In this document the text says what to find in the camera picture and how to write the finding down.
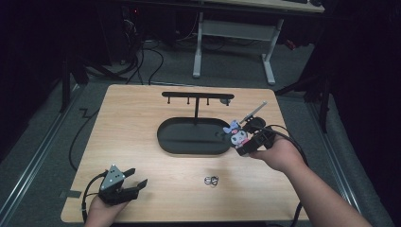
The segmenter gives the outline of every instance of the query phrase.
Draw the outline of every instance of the wooden table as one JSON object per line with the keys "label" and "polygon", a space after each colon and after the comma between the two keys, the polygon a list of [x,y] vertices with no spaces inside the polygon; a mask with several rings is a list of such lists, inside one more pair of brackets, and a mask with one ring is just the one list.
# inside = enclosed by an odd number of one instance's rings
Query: wooden table
{"label": "wooden table", "polygon": [[[267,89],[112,85],[109,87],[71,190],[83,192],[97,174],[115,164],[136,168],[124,187],[144,179],[148,185],[120,214],[118,222],[244,221],[292,219],[299,202],[287,177],[264,162],[241,157],[235,149],[218,156],[172,155],[162,150],[156,132],[170,117],[194,116],[195,100],[167,98],[162,92],[233,94],[229,106],[218,99],[200,101],[199,117],[242,120],[262,101],[257,113],[268,124],[285,126],[274,92]],[[218,185],[204,183],[218,176]],[[98,191],[101,180],[89,193]],[[92,197],[87,198],[88,207]],[[82,198],[68,198],[65,222],[82,222]],[[304,212],[300,219],[306,219]]]}

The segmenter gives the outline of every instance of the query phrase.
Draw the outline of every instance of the person's arm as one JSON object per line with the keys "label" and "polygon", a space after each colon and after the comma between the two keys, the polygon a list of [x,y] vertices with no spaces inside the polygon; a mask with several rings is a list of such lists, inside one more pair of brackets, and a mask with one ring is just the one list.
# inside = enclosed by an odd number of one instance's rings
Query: person's arm
{"label": "person's arm", "polygon": [[94,197],[89,207],[88,218],[85,227],[109,227],[113,224],[115,217],[127,206],[129,202],[114,206],[107,205],[98,196]]}
{"label": "person's arm", "polygon": [[276,136],[272,148],[252,152],[250,156],[286,174],[313,226],[371,226],[304,163],[298,150],[285,138]]}

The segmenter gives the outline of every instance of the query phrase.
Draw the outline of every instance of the black cable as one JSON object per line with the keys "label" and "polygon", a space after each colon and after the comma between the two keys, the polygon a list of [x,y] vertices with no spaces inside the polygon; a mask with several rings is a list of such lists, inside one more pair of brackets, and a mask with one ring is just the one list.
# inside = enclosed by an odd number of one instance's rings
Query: black cable
{"label": "black cable", "polygon": [[300,216],[301,210],[302,210],[302,204],[301,202],[299,202],[297,205],[297,209],[295,210],[294,219],[292,220],[290,227],[295,227],[295,225],[297,225],[298,217]]}
{"label": "black cable", "polygon": [[81,211],[82,211],[82,218],[83,218],[83,223],[86,222],[86,219],[88,218],[88,213],[86,212],[86,197],[88,196],[88,191],[89,188],[91,187],[92,183],[96,181],[97,179],[101,177],[106,177],[107,173],[109,171],[105,170],[103,173],[100,173],[99,175],[95,176],[86,186],[85,192],[83,193],[82,196],[82,204],[81,204]]}
{"label": "black cable", "polygon": [[179,46],[182,46],[182,47],[192,47],[192,46],[194,46],[194,45],[197,45],[197,42],[196,42],[196,41],[195,41],[195,42],[192,42],[191,44],[182,44],[182,43],[183,43],[183,42],[189,43],[192,39],[194,39],[194,38],[196,38],[196,37],[197,37],[197,36],[190,37],[190,38],[187,38],[187,39],[185,39],[185,40],[176,41],[176,44],[179,45]]}
{"label": "black cable", "polygon": [[78,132],[76,133],[76,135],[75,135],[75,137],[74,137],[74,139],[73,139],[73,142],[71,143],[70,150],[68,151],[68,161],[70,162],[70,166],[71,166],[76,172],[78,171],[78,168],[75,167],[75,165],[73,164],[73,160],[72,160],[72,157],[71,157],[71,156],[72,156],[73,147],[74,147],[74,145],[75,145],[75,143],[76,143],[76,141],[77,141],[77,139],[78,139],[78,136],[79,136],[80,132],[83,130],[83,128],[86,126],[86,124],[88,124],[88,122],[99,112],[99,110],[97,110],[97,111],[94,112],[94,114],[92,114],[92,115],[90,115],[90,116],[87,116],[87,115],[86,115],[86,112],[87,112],[88,110],[87,110],[87,109],[82,109],[82,110],[85,111],[84,114],[83,114],[83,118],[86,118],[86,121],[85,121],[85,123],[83,123],[83,125],[80,126]]}
{"label": "black cable", "polygon": [[[116,76],[121,76],[121,75],[123,75],[123,74],[125,74],[125,73],[128,73],[128,72],[130,72],[131,70],[133,70],[133,69],[135,68],[135,66],[136,66],[136,61],[132,61],[132,62],[130,63],[129,66],[127,66],[126,68],[124,68],[124,69],[122,69],[122,70],[120,70],[120,71],[118,71],[118,72],[115,72],[115,73],[113,73],[113,74],[115,74]],[[90,69],[88,69],[88,68],[85,68],[85,71],[86,71],[88,74],[90,74],[90,75],[92,75],[92,76],[95,76],[95,77],[104,77],[104,76],[105,76],[105,74],[96,73],[96,72],[94,72],[94,71],[92,71],[92,70],[90,70]]]}
{"label": "black cable", "polygon": [[97,194],[99,194],[99,193],[98,192],[91,193],[91,194],[86,195],[86,197],[90,197],[90,196],[97,195]]}
{"label": "black cable", "polygon": [[160,62],[159,67],[157,67],[157,69],[150,75],[150,77],[148,79],[148,85],[150,85],[151,79],[157,73],[157,71],[159,71],[159,69],[162,67],[163,63],[165,62],[165,58],[163,57],[163,55],[160,52],[158,52],[156,50],[153,50],[153,49],[144,49],[144,50],[152,51],[152,52],[158,54],[162,58],[162,62]]}
{"label": "black cable", "polygon": [[[143,50],[143,46],[141,47],[141,53],[142,53],[142,59],[141,59],[141,63],[139,65],[137,65],[137,68],[135,70],[135,72],[132,73],[132,75],[127,79],[126,84],[129,84],[131,79],[133,78],[133,76],[135,76],[135,74],[137,72],[139,72],[139,69],[142,67],[142,64],[144,63],[144,50]],[[141,84],[144,85],[144,82],[142,81],[142,77],[140,76],[140,74],[138,73],[138,78],[141,81]]]}
{"label": "black cable", "polygon": [[[301,156],[302,156],[302,158],[303,158],[305,164],[306,164],[307,166],[309,166],[309,163],[307,162],[305,153],[304,153],[304,151],[302,150],[301,146],[295,141],[295,139],[292,137],[292,135],[290,134],[290,132],[289,132],[286,128],[284,128],[283,126],[280,126],[280,125],[269,125],[268,127],[278,127],[278,128],[281,128],[281,129],[285,130],[285,131],[288,133],[288,135],[285,135],[285,134],[283,134],[283,133],[281,133],[281,132],[279,132],[279,131],[271,130],[271,129],[269,129],[269,128],[262,128],[262,127],[255,127],[255,128],[258,129],[258,130],[261,130],[261,131],[272,132],[272,133],[274,133],[274,134],[276,134],[276,135],[280,135],[280,136],[284,137],[285,139],[287,139],[289,142],[291,142],[291,144],[292,144],[292,145],[298,150],[298,152],[301,154]],[[291,223],[290,227],[295,227],[295,225],[297,224],[298,218],[299,218],[300,213],[301,213],[301,210],[302,210],[302,207],[303,207],[302,204],[299,202],[298,205],[297,205],[297,208],[296,208],[296,210],[295,210],[294,219],[292,220],[292,223]]]}
{"label": "black cable", "polygon": [[252,40],[252,41],[249,41],[249,42],[246,43],[246,44],[242,44],[242,43],[239,43],[239,42],[233,42],[233,41],[229,41],[229,40],[226,40],[225,42],[226,42],[227,44],[248,46],[248,45],[253,45],[253,44],[259,44],[259,43],[261,43],[262,41]]}
{"label": "black cable", "polygon": [[142,47],[143,47],[146,43],[154,43],[154,42],[156,43],[156,45],[154,45],[154,46],[152,46],[152,47],[147,47],[147,49],[155,49],[155,48],[159,47],[160,41],[158,41],[158,40],[145,41],[145,42],[142,44]]}
{"label": "black cable", "polygon": [[202,48],[203,49],[205,49],[205,50],[209,50],[209,51],[216,51],[216,50],[220,50],[222,47],[224,47],[225,45],[226,45],[226,39],[224,39],[224,37],[210,37],[210,36],[206,36],[205,38],[204,38],[204,40],[205,41],[213,41],[213,40],[221,40],[221,42],[222,42],[222,44],[219,46],[219,47],[217,47],[217,48],[208,48],[208,47],[206,47],[205,45],[206,44],[202,44]]}
{"label": "black cable", "polygon": [[[296,149],[298,149],[298,152],[300,152],[300,154],[301,154],[301,156],[302,156],[302,158],[303,158],[305,164],[306,164],[307,166],[309,166],[309,163],[307,162],[307,159],[306,159],[306,156],[305,156],[304,151],[302,150],[301,146],[292,138],[292,136],[288,136],[288,135],[285,135],[285,134],[283,134],[283,133],[281,133],[281,132],[279,132],[279,131],[270,130],[270,129],[267,129],[267,128],[261,128],[261,127],[256,127],[256,126],[253,126],[253,127],[256,128],[256,129],[258,129],[258,130],[261,130],[261,131],[269,131],[269,132],[275,133],[275,134],[280,135],[280,136],[284,137],[285,139],[287,139],[289,142],[291,142],[291,144],[292,144]],[[286,128],[282,127],[282,126],[279,126],[279,125],[269,125],[268,127],[280,127],[280,128],[282,128],[283,130],[287,131],[288,134],[290,135],[289,131],[288,131]]]}
{"label": "black cable", "polygon": [[198,19],[200,17],[200,14],[197,12],[197,15],[195,16],[195,20],[194,20],[194,25],[192,26],[192,29],[188,32],[188,35],[184,36],[183,38],[176,40],[176,44],[179,41],[184,41],[187,39],[192,39],[193,37],[198,37],[197,35],[193,35],[195,28],[197,27],[198,24]]}

